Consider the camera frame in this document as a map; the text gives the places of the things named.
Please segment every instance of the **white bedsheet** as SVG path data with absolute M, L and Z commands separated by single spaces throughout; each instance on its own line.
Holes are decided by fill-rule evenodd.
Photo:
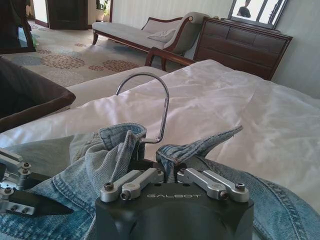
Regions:
M 244 129 L 208 159 L 283 185 L 320 212 L 320 100 L 206 60 L 162 77 L 170 92 L 164 139 L 146 146 L 154 160 L 164 144 L 187 144 L 237 125 Z M 136 122 L 155 137 L 164 90 L 153 80 L 0 134 L 0 147 Z

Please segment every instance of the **floral rug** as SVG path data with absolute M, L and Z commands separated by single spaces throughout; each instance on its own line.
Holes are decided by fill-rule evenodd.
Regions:
M 36 52 L 3 54 L 15 64 L 64 87 L 142 67 L 147 54 L 99 36 L 92 45 L 92 30 L 52 30 L 29 21 Z M 159 59 L 153 65 L 161 68 Z M 181 66 L 168 64 L 168 72 Z

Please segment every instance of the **gray upholstered sofa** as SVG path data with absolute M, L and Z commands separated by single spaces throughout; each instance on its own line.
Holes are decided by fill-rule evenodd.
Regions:
M 208 15 L 199 12 L 189 12 L 184 17 L 162 20 L 149 17 L 142 29 L 114 22 L 95 22 L 93 28 L 93 45 L 98 35 L 108 37 L 124 45 L 149 52 L 152 47 L 161 50 L 183 54 L 195 43 L 201 30 L 204 17 Z M 155 33 L 175 30 L 168 42 L 148 38 Z

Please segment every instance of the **light blue denim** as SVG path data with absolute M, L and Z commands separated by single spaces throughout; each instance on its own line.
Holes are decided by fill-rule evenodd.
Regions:
M 205 156 L 216 145 L 231 138 L 240 127 L 192 144 L 166 145 L 156 153 L 167 179 L 175 165 L 210 169 L 232 182 L 243 182 L 254 201 L 254 239 L 320 239 L 320 216 L 289 190 L 249 173 L 238 171 Z M 70 215 L 26 218 L 0 216 L 0 239 L 80 240 L 95 239 L 95 201 L 106 182 L 126 174 L 130 159 L 143 158 L 139 139 L 147 130 L 135 123 L 103 128 L 99 133 L 79 134 L 8 147 L 32 164 L 37 173 L 53 176 L 29 192 L 54 199 L 74 210 Z

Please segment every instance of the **potted plant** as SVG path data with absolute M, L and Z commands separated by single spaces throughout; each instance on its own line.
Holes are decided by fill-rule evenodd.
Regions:
M 103 3 L 100 0 L 96 0 L 96 20 L 101 22 L 109 22 L 109 0 L 104 0 Z

